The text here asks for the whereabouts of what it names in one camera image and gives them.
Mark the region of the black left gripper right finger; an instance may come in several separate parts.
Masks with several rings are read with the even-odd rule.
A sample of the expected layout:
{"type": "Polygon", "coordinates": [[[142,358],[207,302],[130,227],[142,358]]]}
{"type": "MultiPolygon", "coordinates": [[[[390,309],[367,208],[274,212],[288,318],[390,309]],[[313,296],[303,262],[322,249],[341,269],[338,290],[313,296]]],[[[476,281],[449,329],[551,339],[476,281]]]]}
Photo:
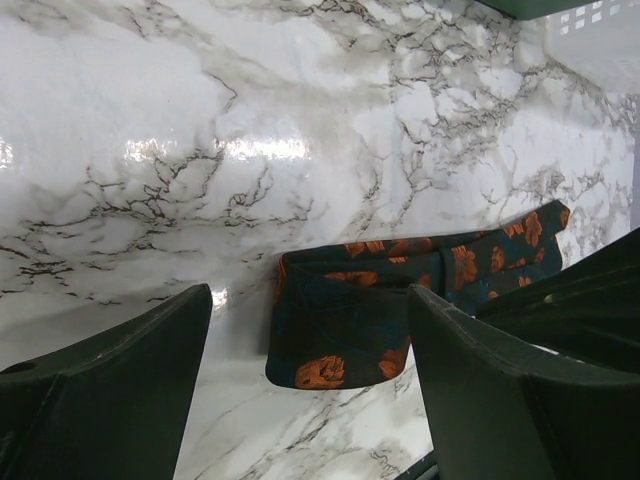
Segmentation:
{"type": "Polygon", "coordinates": [[[635,479],[639,374],[553,354],[421,286],[408,322],[443,479],[635,479]]]}

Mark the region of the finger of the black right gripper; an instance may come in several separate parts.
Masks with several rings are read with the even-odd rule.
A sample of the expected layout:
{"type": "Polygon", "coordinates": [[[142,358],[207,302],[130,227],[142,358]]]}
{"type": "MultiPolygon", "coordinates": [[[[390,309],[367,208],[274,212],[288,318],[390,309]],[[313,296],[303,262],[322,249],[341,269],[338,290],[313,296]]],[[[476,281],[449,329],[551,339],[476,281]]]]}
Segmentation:
{"type": "Polygon", "coordinates": [[[585,363],[638,373],[639,236],[489,301],[476,318],[585,363]]]}

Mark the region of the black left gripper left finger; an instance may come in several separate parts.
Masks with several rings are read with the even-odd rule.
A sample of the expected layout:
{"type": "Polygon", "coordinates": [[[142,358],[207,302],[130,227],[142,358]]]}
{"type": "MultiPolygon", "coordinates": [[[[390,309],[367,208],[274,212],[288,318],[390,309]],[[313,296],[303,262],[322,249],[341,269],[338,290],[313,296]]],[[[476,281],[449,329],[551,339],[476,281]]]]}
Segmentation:
{"type": "Polygon", "coordinates": [[[2,370],[2,478],[172,478],[211,313],[209,286],[195,285],[2,370]]]}

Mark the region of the dark orange-patterned necktie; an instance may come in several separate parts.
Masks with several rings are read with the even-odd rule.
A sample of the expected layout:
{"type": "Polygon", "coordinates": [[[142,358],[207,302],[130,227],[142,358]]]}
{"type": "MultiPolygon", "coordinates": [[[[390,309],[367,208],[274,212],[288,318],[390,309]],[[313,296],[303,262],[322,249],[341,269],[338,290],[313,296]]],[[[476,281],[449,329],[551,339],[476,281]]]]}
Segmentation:
{"type": "Polygon", "coordinates": [[[561,271],[558,200],[492,230],[321,246],[283,254],[267,379],[298,390],[354,389],[403,372],[407,295],[418,285],[474,315],[490,300],[561,271]]]}

